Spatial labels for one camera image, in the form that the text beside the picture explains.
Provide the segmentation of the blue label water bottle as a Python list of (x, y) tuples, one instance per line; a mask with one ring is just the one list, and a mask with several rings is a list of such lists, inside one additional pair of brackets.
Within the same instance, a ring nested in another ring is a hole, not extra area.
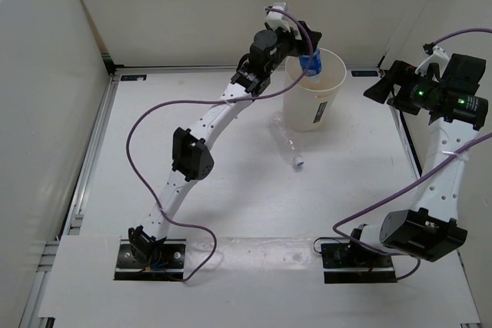
[(312, 56), (302, 55), (298, 57), (301, 70), (307, 78), (319, 78), (322, 72), (321, 51), (317, 48)]

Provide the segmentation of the clear plastic bottle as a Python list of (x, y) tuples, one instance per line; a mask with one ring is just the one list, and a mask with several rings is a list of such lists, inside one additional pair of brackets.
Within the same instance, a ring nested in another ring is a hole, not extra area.
[(304, 159), (294, 142), (294, 134), (286, 125), (280, 111), (271, 114), (268, 119), (268, 129), (284, 162), (295, 171), (300, 171), (304, 166)]

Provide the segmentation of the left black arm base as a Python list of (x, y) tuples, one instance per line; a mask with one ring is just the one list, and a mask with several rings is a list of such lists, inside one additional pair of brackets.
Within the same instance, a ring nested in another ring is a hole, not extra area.
[(176, 282), (184, 278), (186, 239), (166, 240), (150, 258), (135, 257), (128, 240), (120, 242), (114, 280)]

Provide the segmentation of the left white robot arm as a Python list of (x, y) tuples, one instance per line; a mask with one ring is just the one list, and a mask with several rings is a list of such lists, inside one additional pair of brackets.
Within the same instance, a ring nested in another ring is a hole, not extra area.
[(128, 230), (131, 252), (147, 267), (163, 261), (162, 245), (174, 216), (188, 192), (212, 171), (211, 149), (223, 130), (253, 101), (264, 98), (271, 75), (288, 57), (308, 56), (315, 51), (322, 34), (300, 21), (298, 28), (266, 25), (255, 34), (250, 51), (243, 55), (236, 72), (217, 101), (189, 128), (173, 133), (171, 171), (153, 209), (137, 227)]

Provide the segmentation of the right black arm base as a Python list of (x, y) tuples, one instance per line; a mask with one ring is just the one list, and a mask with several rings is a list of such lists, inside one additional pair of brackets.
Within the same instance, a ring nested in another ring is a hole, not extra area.
[(396, 283), (391, 257), (366, 250), (349, 240), (319, 237), (314, 252), (321, 256), (325, 284)]

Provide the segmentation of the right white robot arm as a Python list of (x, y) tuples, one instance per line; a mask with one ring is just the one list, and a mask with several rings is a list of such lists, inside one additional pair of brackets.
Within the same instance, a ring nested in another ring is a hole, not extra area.
[(409, 186), (412, 201), (376, 226), (362, 224), (345, 247), (349, 263), (361, 267), (374, 253), (399, 253), (434, 262), (461, 247), (467, 231), (457, 223), (457, 200), (467, 150), (477, 140), (488, 101), (476, 95), (486, 61), (448, 55), (434, 47), (417, 67), (396, 60), (366, 98), (416, 115), (427, 111), (429, 145), (421, 178)]

